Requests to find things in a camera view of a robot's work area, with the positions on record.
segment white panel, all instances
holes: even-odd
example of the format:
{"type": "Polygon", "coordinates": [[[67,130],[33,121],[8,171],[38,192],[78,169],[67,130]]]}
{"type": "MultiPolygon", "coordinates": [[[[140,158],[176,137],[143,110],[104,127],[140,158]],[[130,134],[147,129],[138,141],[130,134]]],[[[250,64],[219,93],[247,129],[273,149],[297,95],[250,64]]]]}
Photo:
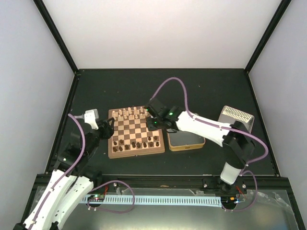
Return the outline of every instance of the white panel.
{"type": "Polygon", "coordinates": [[[307,1],[292,1],[251,79],[282,176],[307,226],[307,1]]]}
{"type": "Polygon", "coordinates": [[[44,0],[79,68],[244,68],[280,0],[44,0]]]}
{"type": "Polygon", "coordinates": [[[0,225],[20,222],[43,173],[73,73],[31,0],[0,6],[0,225]]]}

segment chessboard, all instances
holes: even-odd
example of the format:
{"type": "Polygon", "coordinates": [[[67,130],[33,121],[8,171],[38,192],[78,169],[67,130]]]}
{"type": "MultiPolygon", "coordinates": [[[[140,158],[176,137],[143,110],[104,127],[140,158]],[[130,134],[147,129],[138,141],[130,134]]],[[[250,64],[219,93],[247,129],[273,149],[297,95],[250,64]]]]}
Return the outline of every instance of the chessboard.
{"type": "Polygon", "coordinates": [[[150,132],[143,106],[109,110],[114,118],[114,134],[108,140],[109,158],[131,157],[165,152],[162,130],[150,132]]]}

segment slotted white strip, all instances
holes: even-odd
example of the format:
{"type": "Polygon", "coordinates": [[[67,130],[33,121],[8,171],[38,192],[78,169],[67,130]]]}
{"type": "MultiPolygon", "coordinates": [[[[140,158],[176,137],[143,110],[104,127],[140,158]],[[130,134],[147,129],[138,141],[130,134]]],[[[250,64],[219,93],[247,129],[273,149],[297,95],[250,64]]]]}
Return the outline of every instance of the slotted white strip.
{"type": "MultiPolygon", "coordinates": [[[[89,195],[80,203],[86,204],[89,195]]],[[[94,201],[90,204],[131,205],[131,195],[106,195],[104,201],[94,201]]],[[[136,195],[136,205],[180,205],[180,206],[211,206],[221,207],[220,197],[211,196],[159,196],[159,195],[136,195]]]]}

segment cable connector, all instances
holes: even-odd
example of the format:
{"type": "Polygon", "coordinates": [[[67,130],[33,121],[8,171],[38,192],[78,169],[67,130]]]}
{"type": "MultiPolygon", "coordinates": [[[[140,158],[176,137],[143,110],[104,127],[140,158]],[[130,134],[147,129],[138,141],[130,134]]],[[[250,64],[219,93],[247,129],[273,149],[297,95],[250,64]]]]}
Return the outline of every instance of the cable connector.
{"type": "Polygon", "coordinates": [[[86,110],[84,114],[84,122],[91,125],[92,129],[98,130],[96,120],[99,119],[98,110],[86,110]]]}

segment white arm segment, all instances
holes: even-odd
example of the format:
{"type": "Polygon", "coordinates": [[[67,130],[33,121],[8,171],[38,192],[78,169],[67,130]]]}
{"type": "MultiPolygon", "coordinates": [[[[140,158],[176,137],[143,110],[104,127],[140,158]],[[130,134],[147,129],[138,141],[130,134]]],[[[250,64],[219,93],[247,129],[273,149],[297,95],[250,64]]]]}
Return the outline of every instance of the white arm segment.
{"type": "Polygon", "coordinates": [[[53,214],[52,222],[58,222],[59,230],[63,228],[69,215],[73,212],[82,198],[93,189],[93,187],[93,182],[91,182],[87,177],[82,176],[77,179],[70,191],[61,200],[60,205],[53,214]]]}
{"type": "MultiPolygon", "coordinates": [[[[210,119],[201,117],[201,116],[197,116],[195,114],[194,118],[198,118],[210,123],[213,123],[215,125],[221,126],[221,127],[230,127],[230,124],[228,123],[221,123],[221,122],[217,122],[217,121],[212,121],[210,119]]],[[[201,123],[199,121],[195,121],[193,118],[191,118],[188,113],[186,111],[182,112],[179,117],[178,117],[178,121],[176,121],[176,125],[178,127],[179,130],[181,131],[187,131],[187,132],[191,132],[191,133],[195,133],[199,136],[202,136],[206,139],[209,139],[213,142],[215,142],[216,144],[218,144],[219,146],[223,146],[223,136],[228,134],[228,130],[225,129],[219,129],[204,123],[201,123]]]]}
{"type": "Polygon", "coordinates": [[[32,230],[49,230],[51,227],[52,217],[54,212],[56,211],[57,206],[61,199],[65,196],[67,190],[69,189],[70,185],[76,180],[76,176],[64,176],[60,182],[55,186],[54,190],[51,189],[52,185],[57,181],[64,172],[61,170],[56,170],[52,172],[51,179],[47,188],[45,189],[42,197],[39,199],[35,209],[29,215],[29,217],[24,221],[26,224],[26,228],[28,229],[32,224],[32,220],[34,218],[35,213],[38,210],[38,207],[42,203],[43,199],[46,197],[47,193],[51,191],[48,199],[45,201],[42,209],[40,210],[38,217],[36,219],[35,224],[32,227],[32,230]]]}

